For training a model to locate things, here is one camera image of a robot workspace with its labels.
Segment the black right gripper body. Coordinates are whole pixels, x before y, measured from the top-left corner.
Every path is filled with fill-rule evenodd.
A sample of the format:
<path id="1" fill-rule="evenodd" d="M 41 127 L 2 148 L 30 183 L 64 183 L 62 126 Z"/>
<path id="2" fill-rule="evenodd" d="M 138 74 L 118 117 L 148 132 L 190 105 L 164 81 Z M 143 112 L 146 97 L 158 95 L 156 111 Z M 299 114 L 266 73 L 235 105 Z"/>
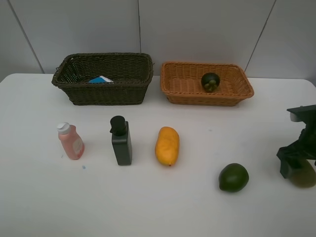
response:
<path id="1" fill-rule="evenodd" d="M 307 124 L 297 140 L 298 157 L 316 159 L 316 123 Z"/>

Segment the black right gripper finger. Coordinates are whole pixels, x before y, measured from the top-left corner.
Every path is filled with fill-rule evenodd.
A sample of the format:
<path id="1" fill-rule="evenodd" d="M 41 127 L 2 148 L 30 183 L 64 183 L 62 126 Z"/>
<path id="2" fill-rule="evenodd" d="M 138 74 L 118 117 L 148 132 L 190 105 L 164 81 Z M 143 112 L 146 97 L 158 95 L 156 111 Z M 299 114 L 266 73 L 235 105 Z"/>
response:
<path id="1" fill-rule="evenodd" d="M 284 179 L 303 169 L 306 154 L 306 148 L 299 145 L 289 145 L 279 149 L 276 156 L 280 160 L 280 173 Z"/>

